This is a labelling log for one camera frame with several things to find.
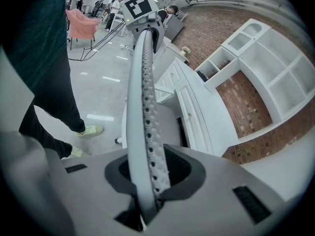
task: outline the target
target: white cabinet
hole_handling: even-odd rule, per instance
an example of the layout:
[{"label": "white cabinet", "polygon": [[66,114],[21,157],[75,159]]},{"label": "white cabinet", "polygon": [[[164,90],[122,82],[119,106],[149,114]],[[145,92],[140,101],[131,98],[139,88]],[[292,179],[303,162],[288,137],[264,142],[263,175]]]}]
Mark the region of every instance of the white cabinet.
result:
[{"label": "white cabinet", "polygon": [[239,144],[281,125],[315,95],[315,68],[309,59],[286,37],[253,19],[232,34],[196,71],[209,79],[203,86],[212,93],[242,71],[264,101],[273,123],[240,138]]},{"label": "white cabinet", "polygon": [[176,92],[183,112],[190,148],[205,153],[211,151],[205,121],[188,82],[179,86]]},{"label": "white cabinet", "polygon": [[249,19],[234,32],[222,46],[235,56],[242,54],[271,27],[255,19]]},{"label": "white cabinet", "polygon": [[169,39],[164,37],[161,47],[153,55],[152,70],[155,83],[161,78],[175,58],[183,62],[187,60],[186,57],[180,55],[180,50]]},{"label": "white cabinet", "polygon": [[[197,79],[197,84],[192,82],[190,72],[193,73],[194,77],[194,72],[190,67],[175,59],[155,85],[166,87],[176,92],[173,97],[177,99],[171,98],[170,101],[176,104],[176,109],[179,108],[181,111],[189,147],[204,153],[214,154],[209,132],[203,118],[205,113],[202,113],[192,90],[192,88],[195,89],[201,86],[202,83],[197,77],[194,77]],[[156,89],[157,102],[163,104],[166,94]]]}]

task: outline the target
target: person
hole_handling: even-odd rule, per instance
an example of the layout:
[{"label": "person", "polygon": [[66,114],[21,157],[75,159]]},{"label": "person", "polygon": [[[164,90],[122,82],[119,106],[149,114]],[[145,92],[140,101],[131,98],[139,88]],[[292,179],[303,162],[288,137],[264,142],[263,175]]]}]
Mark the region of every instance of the person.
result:
[{"label": "person", "polygon": [[23,15],[5,26],[6,34],[1,36],[9,61],[34,94],[19,132],[35,138],[44,148],[55,150],[59,158],[88,154],[50,135],[40,124],[34,106],[61,120],[78,137],[103,131],[101,126],[85,125],[75,102],[66,49],[64,1],[29,0]]},{"label": "person", "polygon": [[113,2],[112,9],[111,9],[110,14],[109,14],[109,19],[108,19],[106,27],[105,27],[105,31],[107,31],[107,32],[109,32],[109,30],[110,30],[110,28],[112,26],[115,14],[120,9],[120,2],[121,1],[122,0],[116,0],[116,1]]},{"label": "person", "polygon": [[169,6],[167,8],[163,8],[163,9],[159,10],[157,13],[161,17],[161,21],[163,23],[165,18],[166,18],[166,16],[168,14],[175,14],[175,15],[177,15],[178,7],[175,6],[175,5],[172,5],[172,6]]},{"label": "person", "polygon": [[83,0],[77,0],[77,9],[78,9],[79,11],[82,10],[82,5],[83,5]]},{"label": "person", "polygon": [[105,21],[107,20],[108,14],[110,14],[110,10],[111,10],[111,7],[112,7],[114,1],[115,1],[115,0],[112,0],[109,4],[107,4],[107,5],[105,6],[102,22],[103,22],[103,21],[105,22]]},{"label": "person", "polygon": [[103,0],[99,0],[95,3],[95,6],[93,8],[93,11],[92,11],[92,17],[96,17],[98,11],[99,11],[99,8],[101,8],[103,6]]}]

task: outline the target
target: white drawer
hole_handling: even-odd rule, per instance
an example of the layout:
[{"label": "white drawer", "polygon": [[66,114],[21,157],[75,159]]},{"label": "white drawer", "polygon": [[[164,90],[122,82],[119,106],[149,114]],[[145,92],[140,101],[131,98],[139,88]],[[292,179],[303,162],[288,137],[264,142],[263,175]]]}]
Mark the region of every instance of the white drawer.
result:
[{"label": "white drawer", "polygon": [[[173,88],[173,84],[171,82],[171,78],[169,76],[169,74],[167,73],[167,71],[163,74],[163,76],[158,80],[158,82],[156,83],[156,85],[158,86],[162,86],[162,87],[166,87],[166,88]],[[166,92],[161,92],[161,91],[157,91],[156,90],[156,98],[159,99],[161,97],[163,97],[166,94]]]},{"label": "white drawer", "polygon": [[174,61],[166,71],[169,74],[173,86],[185,79],[183,71],[176,61]]},{"label": "white drawer", "polygon": [[182,84],[176,92],[183,112],[190,148],[213,154],[205,121],[189,84]]}]

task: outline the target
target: brick wall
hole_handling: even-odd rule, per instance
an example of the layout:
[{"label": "brick wall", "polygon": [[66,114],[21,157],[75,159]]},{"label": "brick wall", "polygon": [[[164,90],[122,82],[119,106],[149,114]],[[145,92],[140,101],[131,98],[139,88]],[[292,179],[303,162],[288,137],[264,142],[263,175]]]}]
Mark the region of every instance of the brick wall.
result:
[{"label": "brick wall", "polygon": [[[308,52],[308,48],[286,27],[262,15],[218,6],[193,7],[185,12],[188,13],[184,19],[185,27],[173,43],[180,49],[183,46],[191,49],[191,54],[187,58],[190,60],[189,65],[192,69],[196,69],[250,18],[270,25],[290,39],[311,60],[314,60],[314,57]],[[271,123],[262,99],[243,73],[235,74],[217,90],[229,110],[239,137],[246,136]],[[315,126],[315,99],[286,123],[261,137],[230,147],[223,157],[239,164],[258,160],[295,142],[313,126]]]},{"label": "brick wall", "polygon": [[272,124],[265,103],[242,71],[216,89],[232,118],[238,138]]}]

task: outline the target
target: black cable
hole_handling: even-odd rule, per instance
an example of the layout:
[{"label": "black cable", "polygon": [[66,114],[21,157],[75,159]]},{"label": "black cable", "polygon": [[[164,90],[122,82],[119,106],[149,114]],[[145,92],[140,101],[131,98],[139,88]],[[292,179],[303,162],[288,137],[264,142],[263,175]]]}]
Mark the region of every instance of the black cable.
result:
[{"label": "black cable", "polygon": [[[122,28],[123,28],[123,27],[121,27],[121,28],[115,33],[115,35],[112,36],[112,37],[111,37],[105,44],[103,44],[98,50],[100,50],[104,45],[106,45],[110,40],[112,40],[112,39],[119,33],[119,31],[120,31]],[[87,56],[89,53],[90,53],[90,51],[84,56],[83,59],[70,59],[70,58],[68,58],[68,59],[69,59],[69,60],[73,60],[73,61],[86,61],[86,60],[89,60],[90,58],[92,58],[92,57],[96,54],[96,52],[95,52],[91,57],[85,59],[86,56]]]},{"label": "black cable", "polygon": [[83,52],[81,55],[80,59],[71,59],[71,60],[76,60],[76,61],[82,61],[82,57],[84,55],[85,50],[90,49],[90,51],[87,53],[89,54],[95,47],[99,46],[105,39],[107,39],[114,31],[116,31],[116,29],[121,26],[123,24],[123,22],[121,22],[118,26],[116,26],[109,34],[107,34],[102,40],[100,40],[96,45],[92,46],[92,48],[83,48]]},{"label": "black cable", "polygon": [[[109,34],[107,34],[101,41],[99,41],[99,42],[95,45],[95,47],[98,46],[99,44],[101,44],[102,42],[104,42],[104,40],[106,40],[110,35],[112,35],[112,34],[115,32],[115,30],[116,30],[119,26],[121,26],[122,24],[123,24],[123,22],[120,23],[117,27],[115,27]],[[121,27],[121,28],[115,33],[115,35],[112,36],[104,45],[106,45],[111,39],[113,39],[113,38],[119,33],[119,31],[120,31],[122,28],[123,28],[123,27]],[[69,60],[73,60],[73,61],[86,61],[86,60],[89,60],[90,58],[92,58],[92,57],[96,54],[96,52],[95,52],[91,57],[85,59],[85,58],[87,57],[87,55],[93,50],[93,47],[92,47],[92,49],[90,49],[90,51],[89,51],[89,52],[84,56],[84,58],[82,59],[83,54],[84,54],[84,50],[83,50],[83,53],[82,53],[82,56],[81,56],[80,59],[71,59],[71,58],[68,58],[68,59],[69,59]]]},{"label": "black cable", "polygon": [[129,54],[130,54],[131,56],[133,56],[133,51],[132,51],[132,50],[130,50],[130,49],[128,49],[128,47],[127,47],[127,46],[133,47],[132,45],[125,45],[124,47],[122,47],[122,48],[121,48],[121,50],[122,50],[122,51],[124,51],[124,50],[128,50],[128,51],[129,51]]},{"label": "black cable", "polygon": [[117,25],[109,34],[107,34],[101,41],[99,41],[96,45],[92,46],[92,49],[97,47],[102,41],[104,41],[104,39],[107,38],[107,36],[109,36],[113,31],[117,30],[118,27],[120,27],[124,22],[121,22],[119,25]]}]

